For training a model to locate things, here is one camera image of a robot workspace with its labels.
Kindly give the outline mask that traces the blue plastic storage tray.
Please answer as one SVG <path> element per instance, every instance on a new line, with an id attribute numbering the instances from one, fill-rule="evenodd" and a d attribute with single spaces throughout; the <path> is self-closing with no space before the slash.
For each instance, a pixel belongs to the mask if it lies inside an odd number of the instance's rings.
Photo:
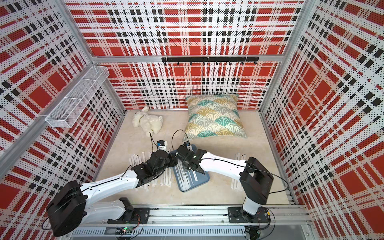
<path id="1" fill-rule="evenodd" d="M 186 146 L 188 149 L 192 150 L 193 152 L 196 152 L 198 150 L 195 145 L 191 145 L 189 142 L 184 142 L 183 145 Z M 171 154 L 176 155 L 176 150 L 172 151 Z M 205 174 L 201 174 L 201 173 L 198 173 L 195 171 L 191 171 L 191 170 L 186 169 L 184 165 L 183 165 L 183 168 L 184 168 L 184 171 L 186 173 L 186 176 L 188 178 L 188 182 L 190 185 L 190 188 L 187 191 L 184 191 L 183 193 L 188 192 L 192 189 L 195 189 L 195 188 L 207 183 L 210 180 L 210 176 L 206 172 L 205 172 Z M 177 178 L 176 173 L 175 173 L 175 167 L 173 167 L 173 172 L 175 174 L 175 178 L 176 178 L 179 190 L 181 191 L 180 185 L 178 183 L 178 178 Z"/>

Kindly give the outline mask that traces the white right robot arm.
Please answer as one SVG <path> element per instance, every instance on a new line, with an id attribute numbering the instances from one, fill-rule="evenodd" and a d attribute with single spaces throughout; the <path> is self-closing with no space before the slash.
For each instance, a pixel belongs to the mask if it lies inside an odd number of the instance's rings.
<path id="1" fill-rule="evenodd" d="M 242 210 L 249 216 L 256 215 L 259 208 L 267 204 L 274 175 L 256 158 L 232 160 L 201 149 L 194 152 L 184 145 L 179 146 L 175 155 L 190 171 L 200 174 L 213 172 L 240 182 L 246 194 Z"/>

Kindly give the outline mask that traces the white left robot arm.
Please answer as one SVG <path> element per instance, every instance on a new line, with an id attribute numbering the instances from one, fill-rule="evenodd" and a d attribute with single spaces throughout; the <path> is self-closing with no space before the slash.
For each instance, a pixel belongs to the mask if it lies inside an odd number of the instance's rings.
<path id="1" fill-rule="evenodd" d="M 152 182 L 165 169 L 178 164 L 175 153 L 157 150 L 149 160 L 121 174 L 98 182 L 80 185 L 68 182 L 47 206 L 48 220 L 55 237 L 61 237 L 78 227 L 92 204 L 125 190 Z"/>

